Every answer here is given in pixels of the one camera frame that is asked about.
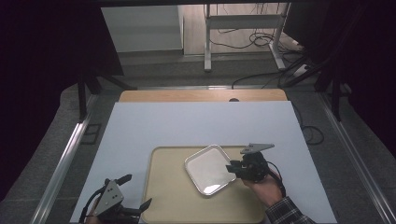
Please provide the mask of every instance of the power strip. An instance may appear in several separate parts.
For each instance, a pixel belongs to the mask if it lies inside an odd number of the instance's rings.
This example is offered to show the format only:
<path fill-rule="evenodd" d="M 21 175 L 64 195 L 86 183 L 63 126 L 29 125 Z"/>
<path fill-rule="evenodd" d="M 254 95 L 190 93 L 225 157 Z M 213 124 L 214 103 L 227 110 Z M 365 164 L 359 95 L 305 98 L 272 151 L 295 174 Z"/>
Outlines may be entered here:
<path fill-rule="evenodd" d="M 299 69 L 297 69 L 297 71 L 294 72 L 294 76 L 295 77 L 299 77 L 301 74 L 305 73 L 307 70 L 309 70 L 309 66 L 306 64 L 301 65 L 301 67 Z"/>

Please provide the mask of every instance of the table surface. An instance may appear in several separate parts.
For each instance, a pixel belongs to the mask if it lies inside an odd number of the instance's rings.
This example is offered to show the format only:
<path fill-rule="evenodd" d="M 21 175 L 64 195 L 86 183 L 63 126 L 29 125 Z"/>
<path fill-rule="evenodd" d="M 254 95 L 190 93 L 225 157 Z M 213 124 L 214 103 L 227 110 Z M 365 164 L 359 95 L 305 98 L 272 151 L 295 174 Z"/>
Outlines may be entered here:
<path fill-rule="evenodd" d="M 232 98 L 241 103 L 226 103 Z M 277 148 L 265 150 L 264 157 L 282 167 L 285 186 L 293 186 L 288 193 L 296 204 L 316 220 L 335 222 L 297 119 L 286 101 L 282 90 L 125 91 L 113 109 L 71 222 L 102 179 L 118 178 L 125 171 L 132 171 L 134 177 L 131 184 L 120 187 L 127 195 L 123 204 L 137 207 L 144 193 L 150 150 L 155 147 L 240 146 L 267 138 Z M 301 178 L 296 172 L 309 173 L 304 182 L 310 188 L 299 184 Z"/>

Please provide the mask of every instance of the metal frame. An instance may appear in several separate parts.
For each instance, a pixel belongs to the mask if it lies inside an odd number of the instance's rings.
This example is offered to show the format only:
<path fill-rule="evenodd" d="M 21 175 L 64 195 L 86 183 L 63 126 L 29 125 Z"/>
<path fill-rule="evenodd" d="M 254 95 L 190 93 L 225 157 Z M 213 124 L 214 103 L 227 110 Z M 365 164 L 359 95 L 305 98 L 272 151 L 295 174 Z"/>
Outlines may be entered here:
<path fill-rule="evenodd" d="M 97 95 L 91 95 L 87 106 L 87 117 L 81 123 L 78 123 L 76 125 L 76 128 L 73 131 L 66 148 L 64 149 L 64 154 L 59 160 L 59 163 L 56 166 L 55 171 L 53 172 L 52 178 L 47 185 L 46 191 L 41 197 L 40 203 L 35 210 L 35 213 L 30 221 L 31 224 L 46 222 L 47 217 L 50 214 L 50 210 L 55 202 L 56 196 L 58 195 L 62 183 L 64 182 L 67 171 L 69 170 L 70 164 L 72 163 L 73 158 L 76 154 L 82 135 L 84 134 L 85 129 L 90 122 L 91 111 L 96 103 L 97 98 Z"/>
<path fill-rule="evenodd" d="M 205 37 L 205 71 L 212 70 L 211 64 L 211 44 L 210 44 L 210 30 L 217 29 L 271 29 L 275 28 L 276 33 L 274 41 L 269 44 L 270 50 L 274 56 L 276 66 L 279 70 L 285 70 L 286 66 L 283 63 L 282 57 L 279 55 L 277 49 L 279 38 L 282 34 L 283 26 L 288 15 L 290 3 L 285 5 L 281 14 L 273 15 L 221 15 L 210 16 L 210 4 L 206 4 L 206 37 Z"/>
<path fill-rule="evenodd" d="M 326 93 L 318 93 L 318 97 L 322 103 L 322 107 L 325 110 L 327 117 L 330 120 L 330 123 L 332 124 L 346 150 L 346 154 L 348 155 L 352 165 L 355 167 L 356 172 L 361 178 L 361 183 L 364 185 L 364 187 L 366 187 L 375 208 L 382 217 L 382 220 L 384 223 L 388 224 L 396 223 L 396 216 L 394 215 L 387 198 L 361 158 L 359 151 L 356 149 L 355 145 L 350 139 L 343 123 L 338 121 L 337 117 L 333 114 Z"/>

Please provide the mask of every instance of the black curtain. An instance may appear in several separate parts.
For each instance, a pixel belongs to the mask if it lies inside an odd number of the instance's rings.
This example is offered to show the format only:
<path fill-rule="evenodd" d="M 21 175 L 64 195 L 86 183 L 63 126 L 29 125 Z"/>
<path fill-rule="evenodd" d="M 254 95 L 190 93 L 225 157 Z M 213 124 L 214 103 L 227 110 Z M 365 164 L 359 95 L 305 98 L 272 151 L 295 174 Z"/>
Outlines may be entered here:
<path fill-rule="evenodd" d="M 349 102 L 396 158 L 395 1 L 371 1 L 348 39 L 341 72 Z"/>
<path fill-rule="evenodd" d="M 2 200 L 78 74 L 123 73 L 99 6 L 2 1 L 0 22 Z"/>

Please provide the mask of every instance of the plastic tray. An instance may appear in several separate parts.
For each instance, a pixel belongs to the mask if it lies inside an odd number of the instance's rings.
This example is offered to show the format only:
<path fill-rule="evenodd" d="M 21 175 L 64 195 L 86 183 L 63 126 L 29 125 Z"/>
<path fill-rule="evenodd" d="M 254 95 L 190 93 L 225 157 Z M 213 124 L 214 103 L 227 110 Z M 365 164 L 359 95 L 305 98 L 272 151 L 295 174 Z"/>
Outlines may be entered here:
<path fill-rule="evenodd" d="M 225 165 L 230 158 L 217 145 L 211 145 L 188 157 L 185 168 L 195 187 L 205 196 L 211 196 L 236 179 Z"/>
<path fill-rule="evenodd" d="M 260 223 L 262 203 L 240 179 L 206 197 L 185 169 L 186 158 L 205 146 L 157 147 L 150 157 L 142 202 L 152 198 L 142 219 L 149 224 L 241 224 Z M 222 146 L 231 160 L 241 160 L 242 146 Z"/>

